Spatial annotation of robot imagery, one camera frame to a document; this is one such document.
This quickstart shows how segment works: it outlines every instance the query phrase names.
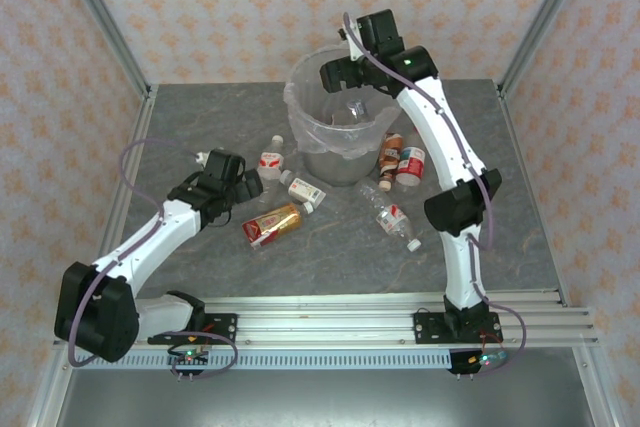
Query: wallpaper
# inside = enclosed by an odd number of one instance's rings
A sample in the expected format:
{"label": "wallpaper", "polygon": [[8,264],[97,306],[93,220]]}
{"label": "wallpaper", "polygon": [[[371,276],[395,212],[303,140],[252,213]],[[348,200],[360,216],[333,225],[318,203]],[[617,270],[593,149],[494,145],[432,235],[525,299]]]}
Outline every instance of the wallpaper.
{"label": "wallpaper", "polygon": [[542,0],[106,0],[151,83],[285,80],[339,39],[343,11],[393,9],[407,45],[445,77],[505,72]]}
{"label": "wallpaper", "polygon": [[640,419],[640,0],[568,0],[509,98],[571,301]]}
{"label": "wallpaper", "polygon": [[22,427],[140,100],[82,0],[0,0],[0,26],[0,425]]}

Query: plastic bag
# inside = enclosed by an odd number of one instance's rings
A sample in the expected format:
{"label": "plastic bag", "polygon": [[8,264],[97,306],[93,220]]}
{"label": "plastic bag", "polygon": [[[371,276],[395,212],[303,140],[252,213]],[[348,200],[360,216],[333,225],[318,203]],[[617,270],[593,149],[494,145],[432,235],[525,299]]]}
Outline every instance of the plastic bag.
{"label": "plastic bag", "polygon": [[[356,159],[378,151],[400,107],[391,97],[367,86],[329,94],[322,87],[320,67],[334,59],[349,55],[345,46],[323,47],[300,59],[291,70],[284,88],[284,101],[289,110],[289,123],[298,150],[309,154],[333,152],[344,159]],[[371,122],[349,126],[329,125],[331,113],[350,100],[362,100]]]}

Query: trash can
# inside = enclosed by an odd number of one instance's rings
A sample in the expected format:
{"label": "trash can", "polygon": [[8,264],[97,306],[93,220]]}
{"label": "trash can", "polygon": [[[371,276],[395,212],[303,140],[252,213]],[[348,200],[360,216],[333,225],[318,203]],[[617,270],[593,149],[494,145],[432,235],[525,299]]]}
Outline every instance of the trash can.
{"label": "trash can", "polygon": [[[346,55],[349,50],[344,46],[329,46],[304,56],[284,88],[289,123],[305,166],[334,186],[355,184],[373,170],[384,134],[401,110],[395,100],[371,86],[325,91],[320,67]],[[367,116],[352,125],[336,124],[334,114],[354,103],[364,105]]]}

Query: orange floral wallpaper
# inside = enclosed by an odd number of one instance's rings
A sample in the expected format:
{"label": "orange floral wallpaper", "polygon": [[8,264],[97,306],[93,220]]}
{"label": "orange floral wallpaper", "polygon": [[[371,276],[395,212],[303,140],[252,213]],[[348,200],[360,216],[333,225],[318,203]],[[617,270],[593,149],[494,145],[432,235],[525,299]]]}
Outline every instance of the orange floral wallpaper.
{"label": "orange floral wallpaper", "polygon": [[22,426],[62,272],[97,254],[140,100],[82,0],[0,0],[0,425]]}
{"label": "orange floral wallpaper", "polygon": [[571,301],[640,419],[640,0],[568,0],[509,98]]}
{"label": "orange floral wallpaper", "polygon": [[106,0],[152,83],[284,80],[342,12],[392,8],[445,77],[499,79],[542,0]]}

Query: marble tabletop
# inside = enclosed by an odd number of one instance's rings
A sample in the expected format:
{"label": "marble tabletop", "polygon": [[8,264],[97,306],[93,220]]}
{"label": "marble tabletop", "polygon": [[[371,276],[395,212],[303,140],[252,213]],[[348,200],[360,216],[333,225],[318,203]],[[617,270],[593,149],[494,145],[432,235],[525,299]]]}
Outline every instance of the marble tabletop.
{"label": "marble tabletop", "polygon": [[[311,183],[289,127],[283,84],[162,85],[149,137],[174,139],[194,151],[216,147],[255,165],[274,134],[285,141],[285,167]],[[498,168],[502,187],[494,198],[495,247],[481,254],[487,290],[556,288],[558,279],[542,228],[490,80],[445,83],[449,104],[469,143],[488,168]],[[409,132],[402,114],[392,130]],[[179,151],[145,147],[136,185],[164,198],[196,164]],[[198,297],[439,292],[446,286],[442,245],[428,223],[423,202],[439,192],[433,165],[412,194],[391,192],[411,219],[422,247],[410,253],[388,237],[352,187],[327,187],[325,208],[297,231],[254,251],[241,224],[257,214],[255,202],[233,209],[228,225],[207,227],[183,244],[151,276],[141,297],[177,289]],[[279,202],[289,199],[282,189]],[[153,207],[133,199],[125,238],[143,225]]]}

